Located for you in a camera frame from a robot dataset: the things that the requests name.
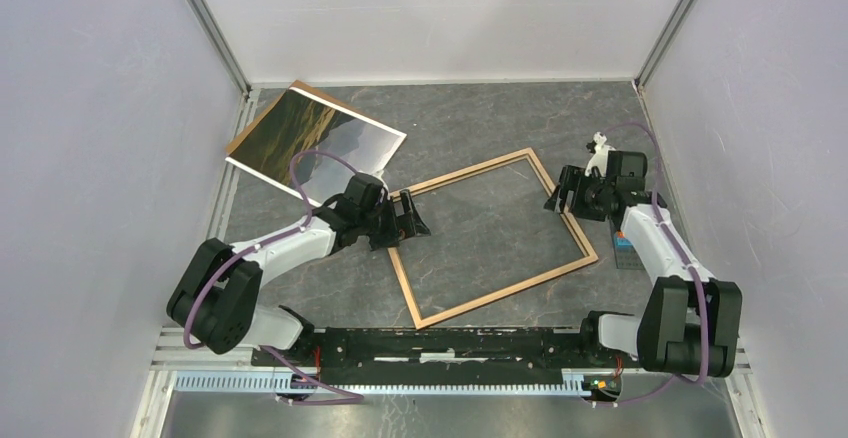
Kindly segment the light wooden picture frame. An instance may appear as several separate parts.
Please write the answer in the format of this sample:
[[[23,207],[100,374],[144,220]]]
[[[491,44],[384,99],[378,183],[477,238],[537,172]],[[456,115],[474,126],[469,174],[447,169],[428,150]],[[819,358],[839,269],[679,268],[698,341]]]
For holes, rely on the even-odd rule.
[[[411,191],[432,234],[390,252],[378,324],[577,325],[600,253],[574,218],[544,210],[556,175],[539,152],[414,160],[390,177]]]

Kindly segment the landscape photo print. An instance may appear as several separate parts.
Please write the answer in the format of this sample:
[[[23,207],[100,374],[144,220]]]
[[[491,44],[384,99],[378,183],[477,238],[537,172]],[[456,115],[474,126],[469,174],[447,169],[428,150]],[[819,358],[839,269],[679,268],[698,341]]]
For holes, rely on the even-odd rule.
[[[406,134],[295,81],[226,146],[226,161],[318,206],[352,174],[381,172]]]

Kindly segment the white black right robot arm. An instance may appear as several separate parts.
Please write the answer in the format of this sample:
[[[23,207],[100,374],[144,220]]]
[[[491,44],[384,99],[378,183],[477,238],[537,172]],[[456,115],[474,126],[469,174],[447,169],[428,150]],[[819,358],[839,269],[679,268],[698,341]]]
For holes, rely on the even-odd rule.
[[[644,154],[612,152],[605,177],[585,176],[581,168],[567,166],[560,179],[553,180],[535,151],[525,148],[418,183],[393,198],[434,192],[521,161],[533,170],[546,193],[546,209],[564,223],[580,258],[425,317],[400,250],[391,247],[388,256],[415,327],[430,327],[596,263],[598,255],[578,221],[610,221],[630,240],[652,280],[652,293],[640,316],[600,312],[592,317],[591,330],[577,340],[580,358],[602,366],[622,351],[647,371],[729,376],[737,354],[741,291],[733,282],[716,279],[692,255],[658,195],[645,190]]]

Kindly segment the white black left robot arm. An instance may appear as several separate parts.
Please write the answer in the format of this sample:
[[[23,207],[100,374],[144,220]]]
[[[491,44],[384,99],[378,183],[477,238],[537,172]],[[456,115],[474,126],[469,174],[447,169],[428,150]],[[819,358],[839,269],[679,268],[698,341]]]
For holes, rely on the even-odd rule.
[[[343,192],[288,227],[234,244],[218,238],[201,243],[166,313],[182,327],[188,349],[206,348],[223,355],[242,344],[270,346],[288,364],[302,365],[314,352],[306,321],[284,306],[259,305],[261,289],[360,238],[376,251],[430,233],[409,190],[392,198],[380,179],[358,172]]]

